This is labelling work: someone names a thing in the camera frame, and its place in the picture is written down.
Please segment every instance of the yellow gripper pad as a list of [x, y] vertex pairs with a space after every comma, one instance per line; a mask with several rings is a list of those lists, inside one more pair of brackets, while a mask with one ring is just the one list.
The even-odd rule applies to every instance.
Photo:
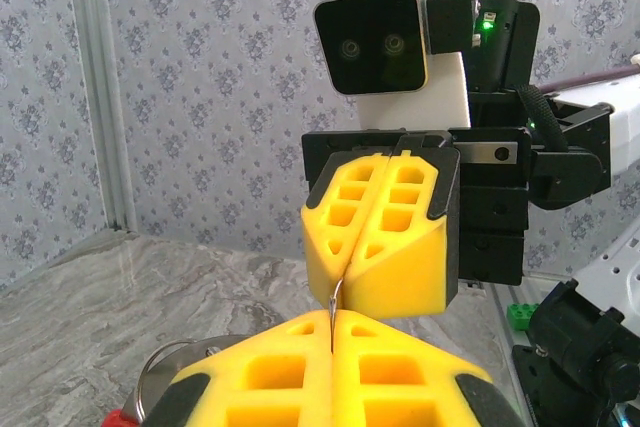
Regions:
[[444, 312], [458, 289], [460, 154], [333, 154], [302, 208], [309, 288], [375, 319]]
[[514, 427], [479, 367], [357, 312], [310, 312], [183, 369], [142, 427]]

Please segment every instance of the green lego block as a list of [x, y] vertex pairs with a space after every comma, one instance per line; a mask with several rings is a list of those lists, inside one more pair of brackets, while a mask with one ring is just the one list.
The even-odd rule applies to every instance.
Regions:
[[540, 304], [511, 304], [507, 307], [507, 320], [513, 330], [524, 331], [529, 328], [531, 316]]

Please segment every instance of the gray marble surface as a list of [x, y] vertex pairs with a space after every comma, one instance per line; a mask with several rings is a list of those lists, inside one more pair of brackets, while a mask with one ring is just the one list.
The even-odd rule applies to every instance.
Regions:
[[[305, 266], [124, 236], [41, 270], [0, 298], [0, 425], [99, 426], [145, 358], [179, 338], [253, 334], [316, 309]], [[391, 322], [484, 367], [513, 399], [485, 293]]]

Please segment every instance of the camera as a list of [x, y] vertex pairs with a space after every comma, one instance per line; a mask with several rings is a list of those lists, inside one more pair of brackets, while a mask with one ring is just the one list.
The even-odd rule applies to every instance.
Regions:
[[412, 92], [427, 82], [426, 0], [321, 0], [314, 20], [334, 88]]

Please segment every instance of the floral wallpaper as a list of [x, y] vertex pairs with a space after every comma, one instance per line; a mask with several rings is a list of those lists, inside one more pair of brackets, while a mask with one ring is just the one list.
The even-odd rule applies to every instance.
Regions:
[[0, 0], [0, 290], [105, 227], [71, 0]]
[[[300, 136], [357, 128], [330, 86], [318, 0], [109, 0], [135, 205], [148, 234], [301, 255]], [[638, 0], [530, 0], [534, 81], [624, 63]], [[525, 266], [571, 273], [640, 214], [640, 166], [567, 209], [532, 208]]]

